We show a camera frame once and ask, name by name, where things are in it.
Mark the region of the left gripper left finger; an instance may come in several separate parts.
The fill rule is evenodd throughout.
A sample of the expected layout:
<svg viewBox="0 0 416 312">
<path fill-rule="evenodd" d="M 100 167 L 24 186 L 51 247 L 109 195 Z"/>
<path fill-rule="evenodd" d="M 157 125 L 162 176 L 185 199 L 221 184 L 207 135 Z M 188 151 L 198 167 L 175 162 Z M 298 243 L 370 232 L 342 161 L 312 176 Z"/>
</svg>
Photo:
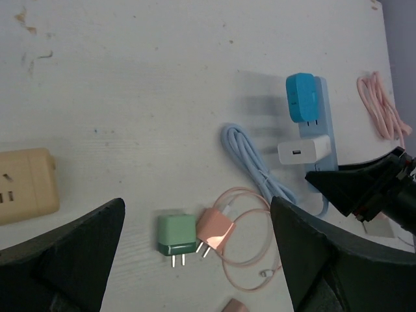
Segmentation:
<svg viewBox="0 0 416 312">
<path fill-rule="evenodd" d="M 1 310 L 99 311 L 124 219 L 116 198 L 1 250 Z"/>
</svg>

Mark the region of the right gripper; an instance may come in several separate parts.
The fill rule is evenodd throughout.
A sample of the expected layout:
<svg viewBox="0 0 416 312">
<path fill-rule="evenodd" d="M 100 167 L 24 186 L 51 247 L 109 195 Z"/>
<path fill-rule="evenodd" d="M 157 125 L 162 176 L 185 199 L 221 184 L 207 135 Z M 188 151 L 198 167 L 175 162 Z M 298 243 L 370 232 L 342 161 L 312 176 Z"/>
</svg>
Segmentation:
<svg viewBox="0 0 416 312">
<path fill-rule="evenodd" d="M 383 213 L 402 229 L 415 233 L 415 158 L 395 148 L 371 161 L 315 171 L 306 181 L 341 214 L 370 222 Z"/>
</svg>

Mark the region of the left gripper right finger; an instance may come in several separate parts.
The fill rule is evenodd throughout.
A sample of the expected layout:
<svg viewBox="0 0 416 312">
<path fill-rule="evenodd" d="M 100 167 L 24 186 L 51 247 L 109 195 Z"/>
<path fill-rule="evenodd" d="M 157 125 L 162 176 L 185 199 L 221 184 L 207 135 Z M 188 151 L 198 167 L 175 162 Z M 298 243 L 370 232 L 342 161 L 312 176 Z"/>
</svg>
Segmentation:
<svg viewBox="0 0 416 312">
<path fill-rule="evenodd" d="M 414 311 L 415 254 L 275 197 L 271 220 L 295 311 Z"/>
</svg>

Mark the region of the light blue power strip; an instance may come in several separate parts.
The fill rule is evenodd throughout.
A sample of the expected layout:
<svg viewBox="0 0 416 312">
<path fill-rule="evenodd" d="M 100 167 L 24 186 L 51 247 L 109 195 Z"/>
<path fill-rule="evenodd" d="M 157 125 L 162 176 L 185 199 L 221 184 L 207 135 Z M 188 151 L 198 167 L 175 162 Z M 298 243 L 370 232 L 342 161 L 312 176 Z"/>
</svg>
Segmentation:
<svg viewBox="0 0 416 312">
<path fill-rule="evenodd" d="M 302 164 L 305 171 L 337 171 L 337 151 L 333 133 L 332 112 L 328 93 L 328 84 L 325 78 L 314 76 L 318 96 L 318 119 L 311 122 L 295 123 L 298 125 L 300 139 L 328 135 L 331 141 L 331 153 L 313 164 Z M 221 143 L 232 161 L 256 184 L 261 195 L 270 202 L 273 197 L 279 196 L 296 204 L 293 191 L 281 184 L 268 169 L 260 152 L 256 149 L 244 129 L 237 124 L 227 124 L 220 132 Z"/>
</svg>

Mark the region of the white charger plug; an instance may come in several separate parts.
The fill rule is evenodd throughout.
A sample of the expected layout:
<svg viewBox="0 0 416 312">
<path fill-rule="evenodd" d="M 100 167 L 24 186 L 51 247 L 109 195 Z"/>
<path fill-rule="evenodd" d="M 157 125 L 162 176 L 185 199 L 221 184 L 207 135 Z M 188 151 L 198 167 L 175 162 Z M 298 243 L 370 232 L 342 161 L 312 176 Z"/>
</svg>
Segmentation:
<svg viewBox="0 0 416 312">
<path fill-rule="evenodd" d="M 313 164 L 327 157 L 332 151 L 330 137 L 320 135 L 278 144 L 281 164 Z"/>
</svg>

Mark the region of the beige cube socket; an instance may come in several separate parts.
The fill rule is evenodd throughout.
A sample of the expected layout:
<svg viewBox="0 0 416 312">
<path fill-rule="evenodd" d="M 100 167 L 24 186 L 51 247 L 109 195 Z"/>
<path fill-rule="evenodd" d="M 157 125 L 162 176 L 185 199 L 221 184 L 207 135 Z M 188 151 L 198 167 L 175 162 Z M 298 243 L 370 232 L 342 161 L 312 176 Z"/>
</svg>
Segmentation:
<svg viewBox="0 0 416 312">
<path fill-rule="evenodd" d="M 1 225 L 59 210 L 55 158 L 46 148 L 1 153 Z"/>
</svg>

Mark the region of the blue square charger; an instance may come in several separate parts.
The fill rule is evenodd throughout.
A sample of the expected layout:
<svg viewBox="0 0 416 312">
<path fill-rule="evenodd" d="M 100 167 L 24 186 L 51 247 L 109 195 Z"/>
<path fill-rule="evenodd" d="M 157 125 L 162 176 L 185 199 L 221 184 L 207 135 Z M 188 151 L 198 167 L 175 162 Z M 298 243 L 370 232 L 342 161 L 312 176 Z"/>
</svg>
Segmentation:
<svg viewBox="0 0 416 312">
<path fill-rule="evenodd" d="M 291 120 L 297 124 L 315 122 L 319 118 L 319 103 L 315 77 L 311 73 L 296 73 L 286 78 L 285 88 Z"/>
</svg>

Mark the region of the green plug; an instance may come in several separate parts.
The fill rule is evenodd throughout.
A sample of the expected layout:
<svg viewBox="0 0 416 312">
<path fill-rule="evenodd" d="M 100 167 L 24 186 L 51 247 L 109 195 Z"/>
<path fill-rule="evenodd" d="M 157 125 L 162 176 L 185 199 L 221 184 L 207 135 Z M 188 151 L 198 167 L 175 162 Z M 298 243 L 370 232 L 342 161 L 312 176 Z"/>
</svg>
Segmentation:
<svg viewBox="0 0 416 312">
<path fill-rule="evenodd" d="M 157 251 L 169 257 L 172 268 L 176 258 L 185 266 L 185 256 L 197 249 L 196 218 L 189 214 L 165 214 L 157 218 Z"/>
</svg>

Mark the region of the pink charger plug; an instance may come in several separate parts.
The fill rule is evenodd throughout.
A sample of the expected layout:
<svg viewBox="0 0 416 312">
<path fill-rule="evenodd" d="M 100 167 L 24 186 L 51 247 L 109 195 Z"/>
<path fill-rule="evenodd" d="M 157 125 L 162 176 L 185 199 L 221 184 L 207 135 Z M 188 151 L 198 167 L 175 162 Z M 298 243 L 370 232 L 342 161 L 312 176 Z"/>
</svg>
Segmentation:
<svg viewBox="0 0 416 312">
<path fill-rule="evenodd" d="M 203 257 L 206 257 L 210 250 L 222 254 L 235 227 L 235 223 L 223 212 L 214 207 L 206 209 L 196 224 L 196 237 L 200 242 L 196 253 L 206 245 L 207 249 Z"/>
</svg>

